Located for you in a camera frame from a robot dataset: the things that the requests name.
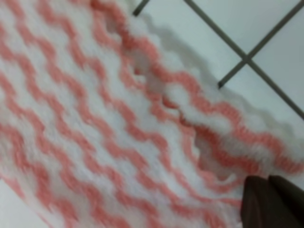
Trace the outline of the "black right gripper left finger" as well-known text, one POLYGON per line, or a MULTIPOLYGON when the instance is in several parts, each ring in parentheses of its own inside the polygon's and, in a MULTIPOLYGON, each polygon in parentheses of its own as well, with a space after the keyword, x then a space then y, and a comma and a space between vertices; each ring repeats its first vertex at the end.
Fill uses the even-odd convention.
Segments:
POLYGON ((291 228, 292 214, 270 183, 258 176, 245 180, 240 210, 244 228, 291 228))

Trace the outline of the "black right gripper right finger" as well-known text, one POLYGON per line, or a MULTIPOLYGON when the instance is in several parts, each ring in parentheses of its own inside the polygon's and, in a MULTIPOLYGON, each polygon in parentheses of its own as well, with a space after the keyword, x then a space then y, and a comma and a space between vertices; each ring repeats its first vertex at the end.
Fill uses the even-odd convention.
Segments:
POLYGON ((281 176, 269 176, 268 181, 276 189, 285 206, 304 227, 304 191, 281 176))

